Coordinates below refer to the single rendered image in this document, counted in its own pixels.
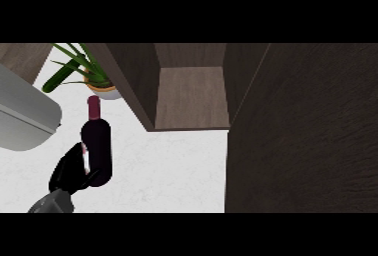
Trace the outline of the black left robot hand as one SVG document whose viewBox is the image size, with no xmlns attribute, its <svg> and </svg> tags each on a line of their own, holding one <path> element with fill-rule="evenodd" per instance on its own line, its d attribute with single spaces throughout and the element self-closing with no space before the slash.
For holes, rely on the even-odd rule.
<svg viewBox="0 0 378 256">
<path fill-rule="evenodd" d="M 78 142 L 60 158 L 48 181 L 48 191 L 62 189 L 69 194 L 90 186 L 98 171 L 85 171 L 82 158 L 82 143 Z"/>
</svg>

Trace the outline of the open brown wooden cabinet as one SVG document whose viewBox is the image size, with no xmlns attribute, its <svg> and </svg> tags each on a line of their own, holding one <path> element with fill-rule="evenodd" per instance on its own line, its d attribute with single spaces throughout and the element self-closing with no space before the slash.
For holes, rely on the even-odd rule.
<svg viewBox="0 0 378 256">
<path fill-rule="evenodd" d="M 265 43 L 90 43 L 87 48 L 147 131 L 230 128 Z"/>
</svg>

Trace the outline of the green plant in white pot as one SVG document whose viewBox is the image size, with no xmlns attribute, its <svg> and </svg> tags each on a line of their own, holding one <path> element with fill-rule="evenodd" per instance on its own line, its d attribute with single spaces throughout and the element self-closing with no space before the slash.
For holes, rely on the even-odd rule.
<svg viewBox="0 0 378 256">
<path fill-rule="evenodd" d="M 50 93 L 60 85 L 66 84 L 66 78 L 76 72 L 82 76 L 82 80 L 70 81 L 70 84 L 84 84 L 103 100 L 119 99 L 121 94 L 85 44 L 79 43 L 79 48 L 76 48 L 67 43 L 69 49 L 57 43 L 53 43 L 51 46 L 69 57 L 69 61 L 66 63 L 56 61 L 60 68 L 44 82 L 41 91 Z"/>
</svg>

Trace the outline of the dark brown cabinet door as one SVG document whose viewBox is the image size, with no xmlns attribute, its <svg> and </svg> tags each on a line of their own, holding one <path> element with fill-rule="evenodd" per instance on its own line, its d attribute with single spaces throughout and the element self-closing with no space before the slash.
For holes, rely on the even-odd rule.
<svg viewBox="0 0 378 256">
<path fill-rule="evenodd" d="M 225 212 L 378 212 L 378 43 L 267 47 L 227 134 Z"/>
</svg>

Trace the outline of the pale grey rounded appliance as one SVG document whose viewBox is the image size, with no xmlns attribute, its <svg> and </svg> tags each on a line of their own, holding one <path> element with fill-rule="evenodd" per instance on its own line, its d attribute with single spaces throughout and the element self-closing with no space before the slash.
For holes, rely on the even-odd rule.
<svg viewBox="0 0 378 256">
<path fill-rule="evenodd" d="M 60 120 L 59 104 L 0 64 L 0 147 L 31 150 L 54 134 Z"/>
</svg>

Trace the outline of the dark red wine bottle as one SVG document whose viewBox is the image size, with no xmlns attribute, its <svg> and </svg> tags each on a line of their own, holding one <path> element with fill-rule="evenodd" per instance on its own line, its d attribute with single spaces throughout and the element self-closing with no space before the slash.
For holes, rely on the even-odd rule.
<svg viewBox="0 0 378 256">
<path fill-rule="evenodd" d="M 93 95 L 87 99 L 88 121 L 81 127 L 81 142 L 88 150 L 88 167 L 94 174 L 88 185 L 103 186 L 112 177 L 110 125 L 100 118 L 100 98 Z"/>
</svg>

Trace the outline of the brown wooden panel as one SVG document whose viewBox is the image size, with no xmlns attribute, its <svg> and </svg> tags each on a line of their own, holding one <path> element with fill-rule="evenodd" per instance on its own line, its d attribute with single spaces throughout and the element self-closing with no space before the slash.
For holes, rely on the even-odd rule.
<svg viewBox="0 0 378 256">
<path fill-rule="evenodd" d="M 48 43 L 0 43 L 0 64 L 34 84 L 50 51 Z"/>
</svg>

